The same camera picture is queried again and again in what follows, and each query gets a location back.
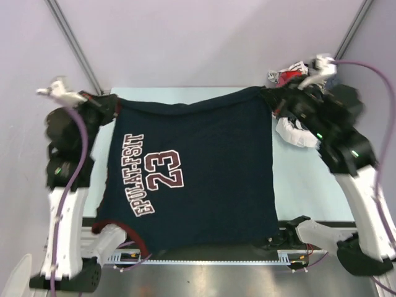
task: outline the dark navy t-shirt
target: dark navy t-shirt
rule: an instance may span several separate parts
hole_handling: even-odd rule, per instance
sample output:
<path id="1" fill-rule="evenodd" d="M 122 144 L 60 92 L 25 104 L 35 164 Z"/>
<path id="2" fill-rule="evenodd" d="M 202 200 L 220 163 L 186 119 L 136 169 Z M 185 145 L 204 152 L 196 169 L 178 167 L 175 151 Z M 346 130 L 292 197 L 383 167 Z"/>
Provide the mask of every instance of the dark navy t-shirt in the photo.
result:
<path id="1" fill-rule="evenodd" d="M 144 254 L 277 233 L 272 117 L 259 90 L 191 105 L 120 99 L 94 233 L 115 223 Z"/>

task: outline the metal frame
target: metal frame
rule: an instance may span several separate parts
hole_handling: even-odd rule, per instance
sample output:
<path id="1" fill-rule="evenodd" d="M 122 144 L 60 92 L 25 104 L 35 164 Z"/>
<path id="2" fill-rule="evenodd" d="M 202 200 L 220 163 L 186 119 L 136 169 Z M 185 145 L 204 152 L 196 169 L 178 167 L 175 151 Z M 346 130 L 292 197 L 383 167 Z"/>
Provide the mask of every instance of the metal frame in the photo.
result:
<path id="1" fill-rule="evenodd" d="M 75 54 L 75 58 L 78 60 L 84 74 L 87 76 L 90 85 L 98 95 L 104 94 L 104 91 L 100 87 L 99 81 L 93 73 L 92 68 L 85 57 L 84 52 L 82 51 L 82 48 L 77 41 L 77 38 L 75 37 L 69 22 L 66 20 L 57 0 L 45 0 L 45 3 L 47 3 L 56 23 L 59 25 L 59 28 L 61 29 L 67 43 Z"/>
<path id="2" fill-rule="evenodd" d="M 338 47 L 337 53 L 334 57 L 336 60 L 343 58 L 346 50 L 352 42 L 353 37 L 355 37 L 358 29 L 360 28 L 360 25 L 362 24 L 364 18 L 369 12 L 373 2 L 374 0 L 364 0 L 362 5 L 360 5 L 358 13 L 356 14 L 355 18 L 352 21 L 352 24 L 346 32 L 346 35 L 341 42 L 341 45 Z"/>

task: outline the purple cable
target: purple cable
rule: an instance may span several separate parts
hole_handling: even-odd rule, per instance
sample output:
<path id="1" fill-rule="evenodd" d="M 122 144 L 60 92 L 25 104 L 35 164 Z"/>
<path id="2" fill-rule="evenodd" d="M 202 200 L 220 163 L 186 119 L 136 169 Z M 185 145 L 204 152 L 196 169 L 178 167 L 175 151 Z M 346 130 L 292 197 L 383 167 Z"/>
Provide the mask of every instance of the purple cable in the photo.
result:
<path id="1" fill-rule="evenodd" d="M 385 285 L 383 285 L 379 280 L 377 280 L 375 277 L 371 277 L 371 279 L 373 280 L 374 283 L 376 283 L 379 287 L 381 287 L 382 289 L 384 289 L 386 292 L 393 294 L 396 296 L 396 291 L 386 287 Z"/>
<path id="2" fill-rule="evenodd" d="M 64 202 L 66 200 L 67 193 L 70 191 L 70 188 L 72 187 L 73 182 L 79 175 L 81 168 L 84 165 L 85 158 L 87 157 L 87 153 L 88 153 L 88 133 L 87 133 L 87 128 L 85 127 L 84 120 L 81 118 L 81 116 L 78 114 L 78 112 L 76 112 L 74 109 L 72 109 L 68 106 L 65 106 L 64 109 L 69 114 L 69 116 L 74 120 L 77 127 L 79 128 L 80 135 L 81 135 L 81 141 L 82 141 L 82 152 L 81 152 L 80 162 L 77 165 L 77 168 L 75 169 L 71 179 L 67 183 L 67 185 L 64 188 L 64 191 L 62 193 L 61 200 L 59 201 L 59 207 L 56 211 L 56 218 L 61 218 L 62 209 L 63 209 Z M 58 249 L 59 221 L 60 221 L 60 219 L 56 220 L 55 225 L 54 225 L 51 267 L 56 267 L 56 252 Z M 56 297 L 55 270 L 56 270 L 56 268 L 53 271 L 51 271 L 51 279 L 49 281 L 50 282 L 49 287 L 51 290 L 52 297 Z"/>
<path id="3" fill-rule="evenodd" d="M 389 149 L 389 144 L 390 144 L 390 140 L 392 139 L 392 133 L 395 129 L 395 118 L 396 118 L 396 95 L 395 95 L 395 90 L 392 86 L 392 84 L 390 83 L 389 79 L 377 68 L 372 67 L 370 65 L 367 65 L 363 62 L 359 62 L 359 61 L 349 61 L 349 60 L 336 60 L 334 61 L 334 64 L 351 64 L 351 65 L 358 65 L 358 66 L 363 66 L 365 68 L 368 68 L 372 71 L 374 71 L 376 74 L 378 74 L 382 80 L 385 83 L 385 86 L 388 89 L 389 92 L 389 97 L 390 97 L 390 117 L 389 117 L 389 121 L 388 121 L 388 125 L 386 127 L 385 130 L 385 136 L 384 136 L 384 140 L 383 140 L 383 144 L 382 144 L 382 148 L 381 148 L 381 153 L 379 155 L 379 164 L 378 164 L 378 170 L 376 173 L 376 180 L 375 180 L 375 186 L 374 186 L 374 197 L 377 198 L 378 197 L 378 192 L 379 192 L 379 183 L 381 181 L 382 178 L 382 173 L 383 173 L 383 166 L 384 166 L 384 160 L 385 157 L 387 155 L 388 149 Z M 396 240 L 395 237 L 392 233 L 392 229 L 390 228 L 387 219 L 385 217 L 385 213 L 384 213 L 384 209 L 382 208 L 381 202 L 379 199 L 374 199 L 374 201 L 376 202 L 377 205 L 377 209 L 378 209 L 378 214 L 381 218 L 381 222 L 384 225 L 385 231 L 387 236 L 389 237 L 393 247 L 396 247 Z"/>

